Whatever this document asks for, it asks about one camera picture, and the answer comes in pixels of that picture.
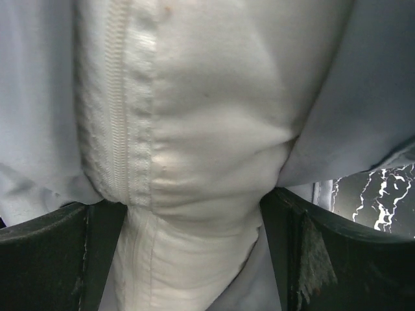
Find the white pillow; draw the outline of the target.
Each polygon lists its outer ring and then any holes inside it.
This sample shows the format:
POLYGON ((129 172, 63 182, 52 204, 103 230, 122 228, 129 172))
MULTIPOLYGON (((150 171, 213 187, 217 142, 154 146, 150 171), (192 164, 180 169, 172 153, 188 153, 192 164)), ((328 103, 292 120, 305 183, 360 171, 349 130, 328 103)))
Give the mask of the white pillow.
POLYGON ((77 1, 85 173, 127 206, 104 310, 237 310, 351 1, 77 1))

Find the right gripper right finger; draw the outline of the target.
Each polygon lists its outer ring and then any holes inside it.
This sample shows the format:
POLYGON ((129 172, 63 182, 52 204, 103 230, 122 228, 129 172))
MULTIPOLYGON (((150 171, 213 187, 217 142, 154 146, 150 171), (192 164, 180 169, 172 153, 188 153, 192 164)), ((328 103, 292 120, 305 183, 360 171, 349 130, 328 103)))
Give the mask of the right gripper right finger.
POLYGON ((283 310, 413 310, 414 241, 287 189, 260 202, 283 310))

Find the grey pillowcase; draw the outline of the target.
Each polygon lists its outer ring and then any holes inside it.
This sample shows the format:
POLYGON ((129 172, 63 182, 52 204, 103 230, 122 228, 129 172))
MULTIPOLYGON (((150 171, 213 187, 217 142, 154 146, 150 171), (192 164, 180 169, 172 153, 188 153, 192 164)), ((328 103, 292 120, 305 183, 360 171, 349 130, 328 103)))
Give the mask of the grey pillowcase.
MULTIPOLYGON (((272 189, 287 189, 327 211, 334 179, 414 162, 414 2, 351 2, 320 89, 272 189)), ((1 2, 5 227, 72 203, 112 202, 88 178, 80 149, 76 3, 1 2)), ((250 285, 250 306, 237 310, 282 309, 261 219, 265 261, 250 285)), ((104 310, 111 271, 112 265, 98 310, 104 310)))

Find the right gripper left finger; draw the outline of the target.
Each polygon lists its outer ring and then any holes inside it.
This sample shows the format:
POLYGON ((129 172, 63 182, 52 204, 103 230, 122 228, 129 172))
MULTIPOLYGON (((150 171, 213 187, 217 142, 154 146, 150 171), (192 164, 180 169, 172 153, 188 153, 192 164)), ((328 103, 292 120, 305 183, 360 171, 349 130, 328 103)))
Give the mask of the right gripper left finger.
POLYGON ((1 229, 2 310, 98 310, 126 215, 72 203, 1 229))

